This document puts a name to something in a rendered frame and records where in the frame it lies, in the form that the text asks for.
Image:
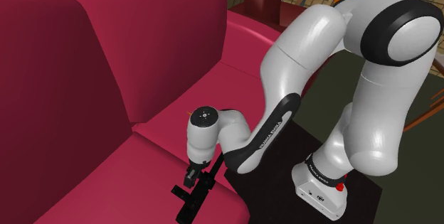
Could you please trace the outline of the red sofa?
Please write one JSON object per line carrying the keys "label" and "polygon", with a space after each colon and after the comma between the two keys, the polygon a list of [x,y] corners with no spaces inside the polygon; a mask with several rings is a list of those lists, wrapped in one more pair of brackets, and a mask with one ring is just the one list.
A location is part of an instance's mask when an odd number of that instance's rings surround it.
{"label": "red sofa", "polygon": [[0,224],[174,224],[185,163],[131,130],[85,10],[0,14]]}

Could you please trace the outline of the dark red chair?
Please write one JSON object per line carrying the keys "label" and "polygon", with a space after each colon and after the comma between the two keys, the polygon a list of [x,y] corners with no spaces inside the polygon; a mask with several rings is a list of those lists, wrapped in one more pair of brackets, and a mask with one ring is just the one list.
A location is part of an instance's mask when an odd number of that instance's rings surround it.
{"label": "dark red chair", "polygon": [[229,9],[283,32],[306,8],[281,0],[244,0]]}

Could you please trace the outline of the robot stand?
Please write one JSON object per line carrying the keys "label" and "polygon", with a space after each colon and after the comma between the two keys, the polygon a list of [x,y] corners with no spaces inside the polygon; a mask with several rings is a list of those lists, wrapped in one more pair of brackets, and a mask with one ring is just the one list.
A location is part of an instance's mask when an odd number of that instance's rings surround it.
{"label": "robot stand", "polygon": [[248,224],[374,224],[382,188],[358,171],[347,176],[347,209],[337,221],[331,221],[296,195],[291,170],[321,145],[291,120],[255,170],[248,174],[229,170],[224,173],[248,207]]}

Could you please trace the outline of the black long angular tool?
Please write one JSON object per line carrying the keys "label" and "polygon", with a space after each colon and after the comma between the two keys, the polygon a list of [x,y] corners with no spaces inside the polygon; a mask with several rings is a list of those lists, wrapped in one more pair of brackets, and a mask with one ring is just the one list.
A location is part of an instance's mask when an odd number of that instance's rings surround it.
{"label": "black long angular tool", "polygon": [[196,180],[194,189],[191,193],[175,185],[171,192],[180,198],[184,204],[176,216],[178,224],[192,224],[203,202],[205,201],[208,192],[214,187],[216,180],[215,176],[223,163],[223,154],[220,154],[215,164],[209,172],[202,171],[199,178]]}

